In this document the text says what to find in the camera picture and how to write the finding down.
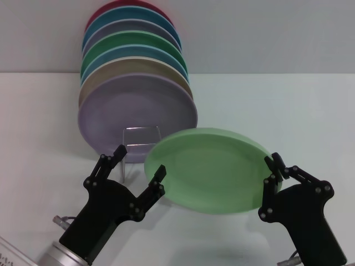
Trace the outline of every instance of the red plate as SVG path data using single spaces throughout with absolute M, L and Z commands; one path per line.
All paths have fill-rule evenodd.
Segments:
M 108 10 L 111 10 L 113 8 L 116 7 L 122 7 L 122 6 L 138 6 L 138 7 L 145 7 L 148 9 L 151 9 L 153 11 L 155 11 L 156 13 L 161 14 L 164 18 L 166 18 L 172 25 L 173 23 L 171 22 L 171 20 L 169 19 L 169 17 L 163 12 L 161 11 L 158 7 L 150 4 L 150 3 L 146 3 L 140 0 L 116 0 L 114 2 L 108 3 L 102 7 L 100 7 L 89 19 L 87 26 L 85 27 L 85 31 L 88 29 L 88 27 L 90 26 L 90 24 L 101 14 L 105 13 Z

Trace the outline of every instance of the beige plate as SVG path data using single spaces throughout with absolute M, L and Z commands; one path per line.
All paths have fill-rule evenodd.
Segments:
M 112 60 L 95 69 L 85 80 L 79 95 L 79 107 L 98 85 L 115 76 L 128 73 L 147 73 L 163 76 L 178 83 L 191 96 L 189 83 L 175 68 L 148 57 L 123 57 Z

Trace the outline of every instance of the blue plate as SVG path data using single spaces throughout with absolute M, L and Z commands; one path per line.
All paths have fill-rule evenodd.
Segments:
M 84 49 L 89 38 L 101 27 L 121 19 L 142 19 L 145 21 L 153 22 L 162 28 L 166 29 L 177 41 L 181 48 L 181 41 L 178 33 L 171 23 L 164 18 L 161 14 L 156 13 L 148 8 L 137 7 L 137 6 L 126 6 L 111 9 L 100 15 L 94 22 L 89 26 L 84 35 L 82 50 Z
M 81 84 L 86 78 L 101 65 L 122 57 L 149 57 L 162 61 L 175 68 L 189 82 L 189 76 L 184 67 L 169 53 L 153 46 L 129 44 L 115 47 L 96 57 L 83 73 Z

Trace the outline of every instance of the lavender plate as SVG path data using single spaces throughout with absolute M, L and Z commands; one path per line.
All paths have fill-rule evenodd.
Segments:
M 82 103 L 78 125 L 99 154 L 112 155 L 125 128 L 158 126 L 161 137 L 197 126 L 192 98 L 177 83 L 158 75 L 131 73 L 101 83 Z M 126 162 L 141 163 L 146 153 L 128 153 Z

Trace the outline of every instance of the white table surface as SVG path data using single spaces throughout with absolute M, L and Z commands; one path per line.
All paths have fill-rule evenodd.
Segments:
M 199 127 L 244 134 L 330 181 L 325 215 L 354 262 L 355 75 L 191 75 L 191 87 Z M 75 216 L 88 199 L 82 183 L 98 155 L 77 127 L 78 94 L 78 74 L 0 74 L 0 236 L 34 260 L 63 233 L 52 218 Z M 126 172 L 137 196 L 142 165 Z M 275 266 L 294 250 L 257 210 L 213 216 L 163 198 L 142 222 L 121 224 L 94 265 Z

